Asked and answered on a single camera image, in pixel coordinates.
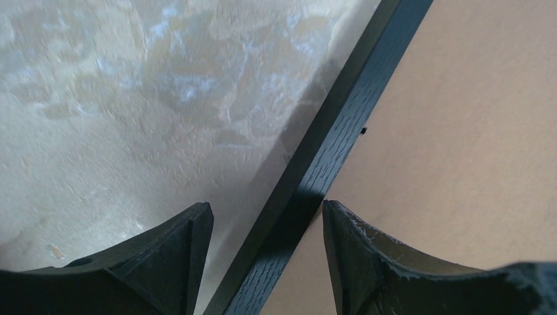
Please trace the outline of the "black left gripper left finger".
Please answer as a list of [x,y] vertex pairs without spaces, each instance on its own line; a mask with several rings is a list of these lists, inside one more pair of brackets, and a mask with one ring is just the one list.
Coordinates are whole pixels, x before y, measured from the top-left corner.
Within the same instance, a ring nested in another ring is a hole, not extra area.
[[208,203],[70,264],[1,272],[2,314],[192,314],[213,230]]

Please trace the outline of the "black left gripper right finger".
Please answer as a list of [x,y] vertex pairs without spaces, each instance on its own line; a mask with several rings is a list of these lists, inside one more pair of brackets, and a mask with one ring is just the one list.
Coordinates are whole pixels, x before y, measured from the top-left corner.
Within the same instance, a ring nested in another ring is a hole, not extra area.
[[423,253],[338,201],[323,203],[323,235],[338,314],[555,314],[556,263],[492,270]]

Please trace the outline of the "black sunflower photo frame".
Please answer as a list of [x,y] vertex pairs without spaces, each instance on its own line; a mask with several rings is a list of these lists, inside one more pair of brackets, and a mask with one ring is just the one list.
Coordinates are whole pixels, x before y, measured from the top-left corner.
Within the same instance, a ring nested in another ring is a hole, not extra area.
[[556,2],[382,1],[206,314],[338,314],[326,200],[451,263],[556,263]]

